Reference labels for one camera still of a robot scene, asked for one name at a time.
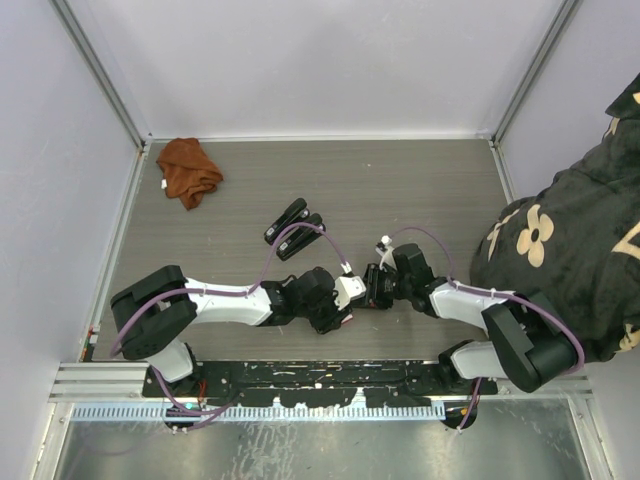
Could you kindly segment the black stapler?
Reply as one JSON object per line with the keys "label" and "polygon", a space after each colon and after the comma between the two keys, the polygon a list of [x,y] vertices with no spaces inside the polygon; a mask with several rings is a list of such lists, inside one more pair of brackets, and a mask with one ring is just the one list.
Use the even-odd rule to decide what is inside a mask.
{"label": "black stapler", "polygon": [[[301,219],[301,222],[315,225],[320,230],[325,231],[323,218],[318,213],[313,213],[308,218]],[[314,229],[299,227],[278,246],[276,256],[281,261],[287,261],[317,240],[320,236],[321,234]]]}
{"label": "black stapler", "polygon": [[272,245],[287,226],[304,221],[309,215],[310,211],[306,200],[302,197],[295,199],[267,228],[263,235],[264,240],[268,245]]}

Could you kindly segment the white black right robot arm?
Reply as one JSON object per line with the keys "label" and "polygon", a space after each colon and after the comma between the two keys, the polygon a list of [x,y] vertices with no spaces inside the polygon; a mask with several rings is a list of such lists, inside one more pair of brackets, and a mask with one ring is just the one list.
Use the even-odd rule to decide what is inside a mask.
{"label": "white black right robot arm", "polygon": [[459,394],[476,378],[492,378],[531,393],[584,365],[580,342],[541,292],[522,295],[437,277],[415,243],[394,247],[383,237],[376,252],[380,260],[364,277],[364,307],[387,310],[406,301],[419,313],[485,332],[485,341],[465,341],[439,355],[438,379],[447,392]]}

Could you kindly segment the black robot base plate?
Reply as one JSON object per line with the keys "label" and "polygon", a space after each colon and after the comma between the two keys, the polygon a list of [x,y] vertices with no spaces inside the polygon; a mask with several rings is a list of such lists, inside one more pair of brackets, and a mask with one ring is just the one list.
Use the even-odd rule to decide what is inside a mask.
{"label": "black robot base plate", "polygon": [[365,405],[429,406],[437,397],[471,395],[472,380],[457,379],[439,364],[423,360],[204,361],[192,376],[169,390],[211,405],[244,407],[345,407],[362,393]]}

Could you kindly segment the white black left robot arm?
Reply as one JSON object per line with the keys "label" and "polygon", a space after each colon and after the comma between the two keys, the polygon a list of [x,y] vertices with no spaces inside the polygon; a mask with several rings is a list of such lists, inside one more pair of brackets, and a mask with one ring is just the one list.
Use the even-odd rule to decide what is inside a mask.
{"label": "white black left robot arm", "polygon": [[362,279],[349,265],[344,269],[338,277],[316,267],[283,281],[229,286],[188,278],[177,265],[162,267],[110,300],[117,328],[110,355],[145,361],[153,380],[174,395],[191,395],[202,374],[192,349],[179,339],[189,326],[282,327],[301,318],[326,334],[351,318],[352,303],[366,293]]}

